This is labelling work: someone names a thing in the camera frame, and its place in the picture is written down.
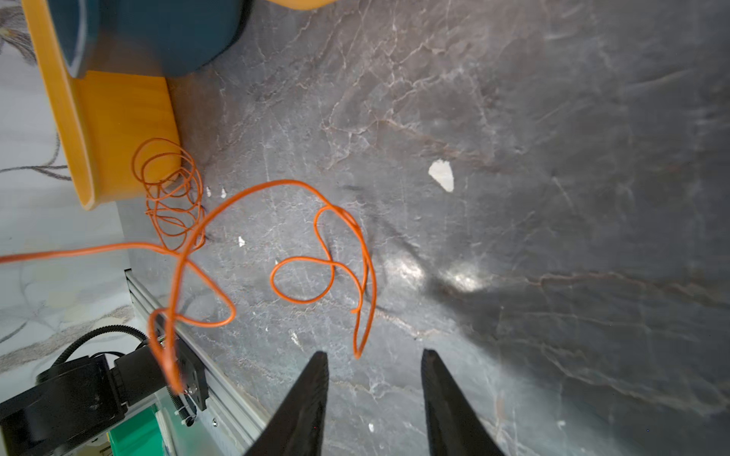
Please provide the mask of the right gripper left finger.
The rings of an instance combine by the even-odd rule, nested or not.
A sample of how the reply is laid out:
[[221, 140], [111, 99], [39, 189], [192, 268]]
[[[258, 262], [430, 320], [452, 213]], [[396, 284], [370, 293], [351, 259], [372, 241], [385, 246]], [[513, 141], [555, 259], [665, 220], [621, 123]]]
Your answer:
[[328, 387], [327, 353], [316, 351], [245, 455], [320, 456]]

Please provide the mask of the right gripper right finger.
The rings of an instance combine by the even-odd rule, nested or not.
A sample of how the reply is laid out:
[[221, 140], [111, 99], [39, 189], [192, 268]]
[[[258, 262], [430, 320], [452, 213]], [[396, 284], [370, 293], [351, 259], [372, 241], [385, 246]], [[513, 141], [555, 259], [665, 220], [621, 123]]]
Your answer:
[[422, 353], [421, 381], [431, 455], [504, 455], [435, 350]]

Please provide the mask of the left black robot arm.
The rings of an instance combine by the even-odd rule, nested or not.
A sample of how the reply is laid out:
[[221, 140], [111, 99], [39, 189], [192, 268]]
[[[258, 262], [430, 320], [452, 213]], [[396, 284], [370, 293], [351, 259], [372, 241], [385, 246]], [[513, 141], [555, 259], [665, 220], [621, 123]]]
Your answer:
[[[135, 351], [74, 358], [85, 343], [104, 334], [139, 340]], [[31, 389], [1, 405], [4, 455], [64, 455], [121, 423], [136, 405], [168, 387], [148, 338], [125, 325], [109, 325], [72, 342]]]

